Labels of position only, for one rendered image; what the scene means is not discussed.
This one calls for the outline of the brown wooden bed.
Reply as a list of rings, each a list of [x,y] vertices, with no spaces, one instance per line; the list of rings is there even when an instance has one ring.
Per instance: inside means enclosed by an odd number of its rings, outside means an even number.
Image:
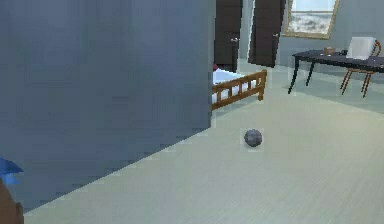
[[[259,101],[264,98],[267,71],[261,70],[248,75],[217,69],[213,72],[211,110],[225,107],[252,95]]]

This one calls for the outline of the grey ball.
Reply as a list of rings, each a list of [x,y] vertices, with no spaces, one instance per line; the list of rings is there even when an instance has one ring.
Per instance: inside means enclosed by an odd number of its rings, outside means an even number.
[[[256,129],[247,130],[244,134],[244,141],[250,147],[257,147],[262,143],[262,133]]]

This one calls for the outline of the dark brown room door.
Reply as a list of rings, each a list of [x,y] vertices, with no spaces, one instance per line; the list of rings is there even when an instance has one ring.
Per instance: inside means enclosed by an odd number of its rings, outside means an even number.
[[[221,69],[237,69],[243,0],[216,0],[214,63]]]
[[[255,0],[248,62],[273,68],[284,18],[286,0]]]

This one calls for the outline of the black table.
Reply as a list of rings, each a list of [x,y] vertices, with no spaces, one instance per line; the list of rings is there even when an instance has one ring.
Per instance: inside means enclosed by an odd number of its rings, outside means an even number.
[[[366,74],[366,78],[364,80],[363,87],[362,87],[363,95],[366,95],[367,88],[369,86],[372,75],[375,73],[384,74],[384,57],[379,57],[379,56],[370,56],[366,60],[360,60],[360,59],[347,58],[345,55],[341,55],[339,52],[335,52],[333,54],[325,54],[322,50],[309,50],[309,51],[293,54],[293,57],[294,57],[294,72],[292,75],[290,86],[288,88],[288,93],[291,93],[292,88],[295,85],[296,78],[298,75],[299,63],[301,61],[311,63],[306,84],[309,84],[309,81],[312,76],[313,68],[316,63],[347,68],[348,72],[344,77],[342,85],[340,87],[342,92],[345,92],[346,87],[349,84],[349,80],[353,70],[362,70]]]

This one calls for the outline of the wood framed window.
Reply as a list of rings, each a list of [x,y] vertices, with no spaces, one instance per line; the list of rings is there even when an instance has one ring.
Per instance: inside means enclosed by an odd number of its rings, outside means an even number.
[[[340,0],[288,0],[283,34],[329,39]]]

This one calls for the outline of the white open laptop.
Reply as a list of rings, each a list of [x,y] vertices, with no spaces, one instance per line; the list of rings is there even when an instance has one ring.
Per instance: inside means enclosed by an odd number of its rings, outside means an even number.
[[[371,55],[376,39],[374,37],[353,37],[351,39],[347,58],[367,60]]]

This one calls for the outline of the blue pointed object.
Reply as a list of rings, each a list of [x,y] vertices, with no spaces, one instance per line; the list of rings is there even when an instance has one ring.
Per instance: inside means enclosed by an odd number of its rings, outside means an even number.
[[[23,169],[16,163],[0,157],[0,179],[4,184],[17,184],[18,180],[14,175],[22,172]]]

